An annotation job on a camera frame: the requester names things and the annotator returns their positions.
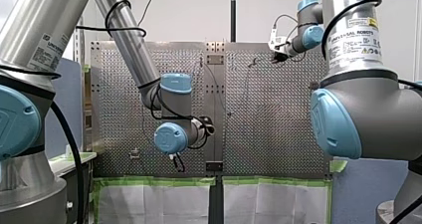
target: bolt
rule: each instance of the bolt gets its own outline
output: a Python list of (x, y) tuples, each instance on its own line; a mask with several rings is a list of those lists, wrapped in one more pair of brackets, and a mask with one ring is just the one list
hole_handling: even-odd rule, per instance
[(67, 210), (67, 212), (71, 212), (73, 208), (74, 208), (74, 203), (73, 202), (68, 202), (66, 204), (66, 210)]

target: metal bracket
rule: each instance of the metal bracket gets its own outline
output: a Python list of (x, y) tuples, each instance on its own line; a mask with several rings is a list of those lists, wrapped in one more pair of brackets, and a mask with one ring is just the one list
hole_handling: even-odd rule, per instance
[(224, 65), (224, 56), (221, 55), (208, 55), (207, 65)]
[(223, 162), (222, 161), (207, 161), (206, 162), (207, 171), (223, 171)]
[(135, 148), (134, 150), (131, 150), (129, 153), (130, 159), (140, 159), (140, 150), (139, 148)]

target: white wall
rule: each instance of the white wall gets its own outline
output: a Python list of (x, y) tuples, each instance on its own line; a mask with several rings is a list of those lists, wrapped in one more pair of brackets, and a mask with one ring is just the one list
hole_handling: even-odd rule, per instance
[[(130, 1), (135, 17), (140, 19), (148, 0)], [(238, 42), (268, 42), (275, 18), (284, 13), (296, 16), (300, 1), (238, 0)], [(93, 2), (91, 5), (86, 14), (92, 23), (86, 16), (86, 24), (103, 26), (103, 16), (95, 11)], [(408, 80), (419, 78), (418, 6), (418, 0), (384, 0), (377, 11), (384, 64)], [(294, 26), (289, 20), (281, 20), (279, 32), (287, 34)], [(142, 27), (148, 32), (148, 41), (229, 41), (230, 0), (153, 0)], [(107, 34), (91, 37), (108, 40)]]

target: universal robots logo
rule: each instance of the universal robots logo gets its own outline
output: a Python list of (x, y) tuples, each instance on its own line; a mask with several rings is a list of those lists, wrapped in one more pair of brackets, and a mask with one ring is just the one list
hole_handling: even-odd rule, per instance
[(51, 37), (49, 36), (49, 35), (47, 35), (47, 34), (44, 34), (44, 36), (43, 36), (43, 40), (44, 41), (50, 41), (50, 39), (51, 39)]

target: black cable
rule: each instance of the black cable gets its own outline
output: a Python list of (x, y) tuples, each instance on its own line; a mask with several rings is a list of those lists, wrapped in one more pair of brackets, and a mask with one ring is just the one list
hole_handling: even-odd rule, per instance
[(109, 9), (109, 11), (106, 13), (105, 15), (105, 28), (109, 28), (109, 17), (111, 16), (111, 14), (114, 12), (114, 10), (120, 6), (120, 4), (124, 4), (127, 7), (129, 7), (131, 9), (131, 4), (129, 2), (129, 0), (120, 0), (116, 3), (114, 3), (114, 5), (111, 6), (111, 8)]
[(342, 19), (342, 17), (351, 9), (358, 7), (360, 5), (366, 4), (366, 3), (375, 3), (375, 7), (379, 6), (382, 3), (382, 0), (362, 0), (360, 2), (356, 2), (354, 4), (351, 4), (344, 8), (340, 13), (335, 15), (335, 17), (332, 18), (332, 20), (329, 22), (329, 24), (326, 26), (325, 31), (323, 32), (322, 36), (322, 42), (321, 42), (321, 49), (322, 49), (322, 55), (323, 58), (326, 59), (326, 53), (325, 53), (325, 45), (326, 41), (328, 39), (329, 33), (331, 30), (335, 27), (337, 22)]
[(406, 86), (409, 86), (409, 87), (412, 87), (412, 88), (414, 88), (414, 89), (419, 90), (419, 91), (422, 92), (422, 86), (419, 85), (419, 84), (417, 84), (417, 83), (413, 83), (413, 82), (409, 82), (409, 81), (404, 81), (404, 80), (400, 80), (400, 79), (398, 80), (398, 83), (403, 84), (403, 85), (406, 85)]
[(39, 76), (51, 77), (52, 80), (58, 79), (62, 76), (58, 73), (29, 71), (25, 69), (8, 67), (8, 66), (3, 66), (3, 65), (0, 65), (0, 69), (10, 71), (10, 72), (28, 74), (28, 75), (39, 75)]
[(208, 135), (207, 135), (207, 134), (205, 134), (204, 141), (201, 143), (201, 145), (199, 145), (199, 146), (188, 146), (187, 148), (192, 149), (192, 150), (198, 150), (198, 149), (201, 149), (202, 147), (204, 147), (204, 146), (205, 146), (205, 144), (207, 144), (207, 141), (208, 141)]
[(151, 111), (151, 116), (154, 118), (154, 119), (156, 119), (156, 120), (162, 120), (162, 118), (161, 117), (157, 117), (157, 116), (155, 116), (155, 113), (154, 113), (154, 109), (156, 109), (156, 106), (154, 105), (154, 103), (155, 103), (155, 99), (157, 98), (157, 96), (158, 96), (158, 92), (159, 92), (159, 85), (158, 85), (158, 87), (155, 89), (155, 93), (154, 93), (154, 95), (152, 96), (152, 99), (151, 99), (151, 109), (150, 109), (150, 111)]
[(291, 59), (291, 61), (294, 63), (302, 62), (306, 57), (307, 57), (307, 52), (304, 52), (304, 54), (302, 55), (300, 59), (298, 60)]
[(420, 196), (412, 204), (410, 204), (406, 209), (400, 212), (400, 214), (395, 216), (394, 219), (390, 222), (390, 224), (398, 224), (401, 220), (403, 220), (406, 216), (412, 213), (421, 204), (422, 204), (422, 196)]
[(138, 27), (129, 27), (129, 28), (96, 28), (96, 27), (86, 27), (86, 26), (77, 26), (77, 29), (88, 30), (88, 31), (97, 31), (97, 32), (115, 32), (115, 31), (140, 31), (142, 32), (142, 37), (146, 36), (146, 31)]
[(276, 18), (276, 21), (274, 21), (273, 28), (277, 28), (277, 23), (279, 22), (279, 20), (280, 20), (281, 18), (284, 18), (284, 17), (286, 17), (286, 18), (290, 18), (292, 21), (294, 21), (294, 22), (298, 23), (298, 20), (297, 20), (296, 18), (294, 18), (294, 17), (292, 17), (292, 16), (290, 16), (290, 15), (288, 15), (288, 14), (282, 14), (282, 15), (280, 15), (279, 17), (277, 17), (277, 18)]
[(149, 0), (148, 3), (146, 4), (145, 10), (143, 11), (142, 18), (140, 19), (139, 23), (137, 24), (138, 27), (143, 22), (143, 19), (145, 19), (146, 12), (148, 11), (148, 8), (149, 8), (149, 5), (151, 5), (151, 2), (152, 2), (152, 0)]
[(160, 86), (158, 86), (157, 87), (157, 90), (156, 90), (156, 96), (158, 97), (158, 100), (159, 100), (159, 102), (161, 103), (161, 105), (166, 109), (166, 110), (168, 110), (169, 112), (171, 112), (171, 113), (173, 113), (174, 115), (176, 115), (177, 117), (180, 117), (180, 118), (184, 118), (184, 119), (189, 119), (189, 120), (192, 120), (192, 119), (194, 119), (194, 116), (185, 116), (185, 115), (182, 115), (182, 114), (180, 114), (180, 113), (177, 113), (177, 112), (175, 112), (174, 110), (172, 110), (168, 105), (166, 105), (165, 103), (164, 103), (164, 101), (162, 100), (162, 97), (161, 97), (161, 95), (159, 94), (159, 90), (161, 89), (161, 87)]
[[(179, 159), (180, 165), (182, 167), (181, 169), (179, 168), (179, 165), (177, 164), (176, 157), (177, 157), (177, 159)], [(180, 157), (180, 154), (178, 152), (176, 153), (175, 156), (173, 156), (173, 164), (174, 164), (174, 167), (176, 168), (177, 172), (185, 172), (185, 170), (186, 170), (185, 165), (184, 165), (183, 160)]]
[(71, 147), (72, 154), (74, 155), (75, 169), (77, 172), (77, 180), (78, 180), (77, 223), (83, 224), (84, 223), (84, 174), (83, 174), (81, 157), (78, 151), (78, 146), (77, 146), (77, 143), (75, 142), (75, 138), (72, 134), (71, 128), (68, 125), (68, 122), (66, 121), (65, 116), (63, 115), (62, 111), (60, 111), (60, 108), (57, 106), (55, 102), (52, 103), (51, 109), (53, 110), (54, 114), (59, 120), (59, 123), (63, 129), (63, 132), (65, 133), (66, 139), (69, 142), (69, 146)]

